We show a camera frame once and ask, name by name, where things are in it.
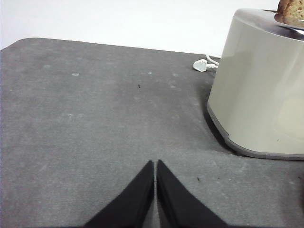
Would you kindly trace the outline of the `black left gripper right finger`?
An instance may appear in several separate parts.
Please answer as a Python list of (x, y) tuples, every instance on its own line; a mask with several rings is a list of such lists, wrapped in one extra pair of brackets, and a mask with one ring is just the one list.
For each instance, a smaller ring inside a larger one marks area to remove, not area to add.
[(227, 228), (228, 224), (193, 196), (162, 160), (157, 162), (157, 197), (173, 228)]

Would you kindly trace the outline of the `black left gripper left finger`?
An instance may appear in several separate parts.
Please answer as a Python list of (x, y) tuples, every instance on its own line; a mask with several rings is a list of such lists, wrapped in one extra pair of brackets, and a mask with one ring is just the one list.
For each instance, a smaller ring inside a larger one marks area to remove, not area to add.
[(85, 223), (85, 228), (141, 228), (154, 199), (154, 163), (148, 161), (128, 186)]

